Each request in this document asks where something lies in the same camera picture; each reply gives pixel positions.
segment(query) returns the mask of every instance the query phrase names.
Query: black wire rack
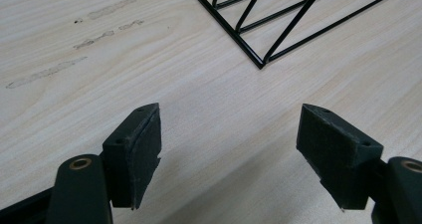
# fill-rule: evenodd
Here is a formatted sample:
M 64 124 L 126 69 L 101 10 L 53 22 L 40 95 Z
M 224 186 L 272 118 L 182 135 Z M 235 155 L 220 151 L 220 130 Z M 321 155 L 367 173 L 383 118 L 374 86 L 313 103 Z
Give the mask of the black wire rack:
M 222 8 L 226 8 L 228 6 L 234 5 L 236 3 L 242 2 L 244 0 L 226 0 L 223 2 L 219 2 L 219 0 L 212 0 L 212 2 L 208 2 L 208 0 L 198 0 L 207 10 L 208 12 L 220 23 L 220 25 L 226 30 L 226 32 L 235 40 L 235 42 L 242 48 L 242 50 L 249 56 L 249 58 L 257 65 L 259 69 L 263 69 L 267 64 L 270 62 L 280 58 L 281 56 L 285 55 L 286 53 L 300 47 L 301 45 L 313 40 L 314 38 L 326 33 L 327 31 L 337 27 L 338 25 L 346 22 L 352 17 L 355 17 L 356 15 L 362 13 L 363 11 L 373 7 L 374 5 L 380 3 L 383 0 L 375 0 L 366 6 L 354 11 L 353 13 L 343 17 L 342 19 L 328 25 L 327 27 L 311 34 L 310 36 L 292 44 L 288 48 L 277 52 L 276 50 L 279 48 L 279 46 L 285 41 L 285 39 L 288 37 L 290 32 L 295 28 L 295 26 L 301 21 L 301 19 L 304 17 L 304 15 L 308 12 L 308 10 L 313 6 L 313 4 L 316 2 L 316 0 L 303 0 L 300 1 L 292 6 L 289 6 L 287 8 L 284 8 L 283 10 L 276 12 L 270 16 L 264 17 L 258 21 L 255 21 L 249 25 L 243 26 L 246 18 L 248 17 L 249 13 L 255 6 L 258 0 L 251 0 L 246 7 L 245 11 L 242 13 L 240 19 L 238 20 L 235 27 L 232 27 L 226 19 L 223 18 L 223 16 L 219 13 L 219 10 Z M 288 14 L 294 10 L 299 10 L 297 15 L 293 18 L 293 20 L 290 22 L 290 24 L 287 26 L 287 28 L 284 30 L 284 32 L 280 35 L 280 37 L 277 39 L 277 41 L 271 46 L 270 50 L 266 53 L 266 55 L 261 58 L 257 55 L 257 53 L 248 45 L 247 42 L 242 38 L 242 34 L 248 31 L 251 31 L 255 28 L 258 28 L 270 21 L 275 20 L 276 18 L 279 18 L 285 14 Z

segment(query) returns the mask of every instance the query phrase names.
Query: light wood surface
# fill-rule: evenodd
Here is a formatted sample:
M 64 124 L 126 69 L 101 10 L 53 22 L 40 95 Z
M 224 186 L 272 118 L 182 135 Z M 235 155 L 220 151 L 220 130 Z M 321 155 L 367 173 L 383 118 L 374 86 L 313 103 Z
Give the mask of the light wood surface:
M 287 42 L 368 1 L 320 0 Z M 0 0 L 0 208 L 160 103 L 161 162 L 115 223 L 370 223 L 372 201 L 342 212 L 296 151 L 301 106 L 422 159 L 421 7 L 387 0 L 259 71 L 197 0 Z M 286 25 L 246 39 L 262 54 Z

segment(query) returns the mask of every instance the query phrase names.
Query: metal frame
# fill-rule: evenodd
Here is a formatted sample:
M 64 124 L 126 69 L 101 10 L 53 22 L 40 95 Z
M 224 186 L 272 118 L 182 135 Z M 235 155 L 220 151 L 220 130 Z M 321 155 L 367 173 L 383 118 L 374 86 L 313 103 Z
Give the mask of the metal frame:
M 217 20 L 218 23 L 226 30 L 226 32 L 235 40 L 235 42 L 242 48 L 242 50 L 249 56 L 249 58 L 257 65 L 259 69 L 263 69 L 268 63 L 280 58 L 281 56 L 285 55 L 286 53 L 298 48 L 299 46 L 313 40 L 314 38 L 324 34 L 325 32 L 335 28 L 336 26 L 344 23 L 345 21 L 349 20 L 350 18 L 358 15 L 359 13 L 369 9 L 370 7 L 380 3 L 383 0 L 375 0 L 366 6 L 358 9 L 357 11 L 345 16 L 344 18 L 328 25 L 327 27 L 313 33 L 312 35 L 294 43 L 293 45 L 289 46 L 288 48 L 284 49 L 281 52 L 278 52 L 275 54 L 276 50 L 279 48 L 279 46 L 283 43 L 283 41 L 288 37 L 290 32 L 295 28 L 295 26 L 298 24 L 298 22 L 303 18 L 303 16 L 308 12 L 308 10 L 311 8 L 311 6 L 316 2 L 316 0 L 303 0 L 301 2 L 298 2 L 288 8 L 285 8 L 277 13 L 274 13 L 270 16 L 264 17 L 259 21 L 256 21 L 250 25 L 242 26 L 245 19 L 248 17 L 249 13 L 255 6 L 256 2 L 258 0 L 251 0 L 249 2 L 249 5 L 243 12 L 242 16 L 240 17 L 237 25 L 235 28 L 229 25 L 229 23 L 220 15 L 218 10 L 234 5 L 238 2 L 241 2 L 243 0 L 227 0 L 224 2 L 218 2 L 218 0 L 212 0 L 212 3 L 209 3 L 207 0 L 198 0 L 207 10 L 208 12 Z M 270 48 L 270 50 L 267 52 L 267 54 L 264 56 L 264 58 L 261 58 L 257 55 L 257 53 L 248 45 L 245 40 L 241 37 L 241 35 L 247 31 L 251 31 L 259 26 L 262 26 L 276 18 L 279 18 L 291 11 L 300 9 L 298 14 L 295 16 L 295 18 L 291 21 L 291 23 L 288 25 L 288 27 L 285 29 L 285 31 L 280 35 L 280 37 L 277 39 L 277 41 L 273 44 L 273 46 Z

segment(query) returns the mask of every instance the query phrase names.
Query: wood grain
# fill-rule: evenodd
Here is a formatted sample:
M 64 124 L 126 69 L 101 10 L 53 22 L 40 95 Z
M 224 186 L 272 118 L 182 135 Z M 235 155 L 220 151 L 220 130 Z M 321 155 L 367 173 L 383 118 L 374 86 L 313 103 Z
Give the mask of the wood grain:
M 292 39 L 366 1 L 321 0 Z M 160 165 L 115 223 L 370 223 L 371 201 L 342 212 L 296 151 L 301 105 L 338 113 L 384 160 L 422 159 L 421 7 L 387 0 L 259 71 L 197 0 L 0 0 L 0 208 L 159 102 Z

